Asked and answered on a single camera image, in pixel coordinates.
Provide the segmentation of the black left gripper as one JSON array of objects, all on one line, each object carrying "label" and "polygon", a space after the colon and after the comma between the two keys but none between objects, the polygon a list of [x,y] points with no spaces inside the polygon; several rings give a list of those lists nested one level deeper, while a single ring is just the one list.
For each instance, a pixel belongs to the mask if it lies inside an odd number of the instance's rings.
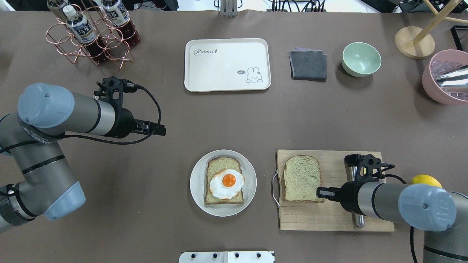
[{"label": "black left gripper", "polygon": [[135,119],[125,108],[116,111],[116,138],[124,138],[130,133],[166,136],[166,127],[160,123]]}]

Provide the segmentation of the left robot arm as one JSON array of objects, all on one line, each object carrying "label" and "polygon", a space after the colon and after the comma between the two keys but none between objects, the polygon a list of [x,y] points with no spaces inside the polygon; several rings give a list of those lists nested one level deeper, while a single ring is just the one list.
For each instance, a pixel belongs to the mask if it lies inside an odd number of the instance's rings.
[{"label": "left robot arm", "polygon": [[97,82],[93,97],[42,82],[29,85],[17,111],[1,118],[1,152],[14,158],[24,180],[1,187],[1,232],[43,215],[57,220],[86,201],[58,142],[84,138],[107,143],[130,133],[165,136],[161,109],[156,122],[139,120],[125,109],[123,94],[149,90],[129,80]]}]

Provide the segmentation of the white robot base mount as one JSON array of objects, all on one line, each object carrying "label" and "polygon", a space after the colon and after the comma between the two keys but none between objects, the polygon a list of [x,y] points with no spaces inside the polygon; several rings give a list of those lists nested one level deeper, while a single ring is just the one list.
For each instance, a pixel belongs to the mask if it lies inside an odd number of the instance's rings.
[{"label": "white robot base mount", "polygon": [[179,263],[274,263],[271,251],[183,252]]}]

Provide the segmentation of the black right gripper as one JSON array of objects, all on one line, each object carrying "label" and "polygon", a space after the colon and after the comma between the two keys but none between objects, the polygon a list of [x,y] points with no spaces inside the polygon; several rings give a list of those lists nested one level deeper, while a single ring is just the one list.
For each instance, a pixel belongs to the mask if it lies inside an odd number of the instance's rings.
[{"label": "black right gripper", "polygon": [[350,213],[362,214],[358,205],[358,191],[361,187],[356,182],[346,182],[341,187],[318,187],[318,198],[339,202]]}]

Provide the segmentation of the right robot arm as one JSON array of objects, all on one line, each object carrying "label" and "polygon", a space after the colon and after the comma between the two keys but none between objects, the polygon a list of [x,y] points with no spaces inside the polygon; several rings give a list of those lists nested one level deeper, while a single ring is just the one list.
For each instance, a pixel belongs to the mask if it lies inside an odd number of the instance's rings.
[{"label": "right robot arm", "polygon": [[350,213],[407,223],[424,231],[423,262],[466,263],[467,195],[427,184],[350,181],[318,187],[317,196],[341,203]]}]

